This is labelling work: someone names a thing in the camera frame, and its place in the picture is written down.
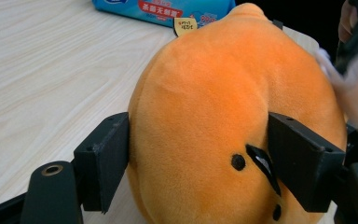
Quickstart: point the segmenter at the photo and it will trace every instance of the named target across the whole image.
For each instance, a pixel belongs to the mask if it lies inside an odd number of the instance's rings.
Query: screw hole
[[[44,175],[44,176],[56,175],[62,169],[63,169],[63,167],[61,165],[57,165],[57,164],[50,165],[50,166],[46,167],[45,169],[43,169],[42,175]]]

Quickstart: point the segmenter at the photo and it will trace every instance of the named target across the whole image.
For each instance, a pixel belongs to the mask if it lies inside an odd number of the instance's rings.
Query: light wood surface
[[[104,118],[126,111],[146,64],[174,38],[170,28],[97,11],[91,0],[0,1],[0,203],[25,192],[37,167],[71,161]],[[126,176],[106,215],[83,216],[145,223]]]

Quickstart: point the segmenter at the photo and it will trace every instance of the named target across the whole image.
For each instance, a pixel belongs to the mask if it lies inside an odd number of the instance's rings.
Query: black bracket
[[[129,115],[104,119],[75,149],[31,175],[28,191],[0,204],[0,223],[83,223],[85,211],[105,213],[128,164]]]
[[[277,176],[306,211],[325,213],[333,201],[337,204],[336,222],[355,224],[358,132],[351,126],[348,130],[345,153],[297,120],[269,113],[268,150]]]

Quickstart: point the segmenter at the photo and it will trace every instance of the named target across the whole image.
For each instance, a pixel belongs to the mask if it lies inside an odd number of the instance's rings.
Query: black button eye
[[[242,155],[235,154],[232,156],[231,165],[236,170],[241,171],[243,168],[245,168],[246,165],[245,158]]]

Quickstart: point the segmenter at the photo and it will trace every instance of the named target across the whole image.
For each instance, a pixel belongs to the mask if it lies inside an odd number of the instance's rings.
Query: stuffed toy
[[[346,146],[323,71],[257,5],[163,47],[129,105],[127,174],[147,222],[316,223],[269,167],[269,112]]]

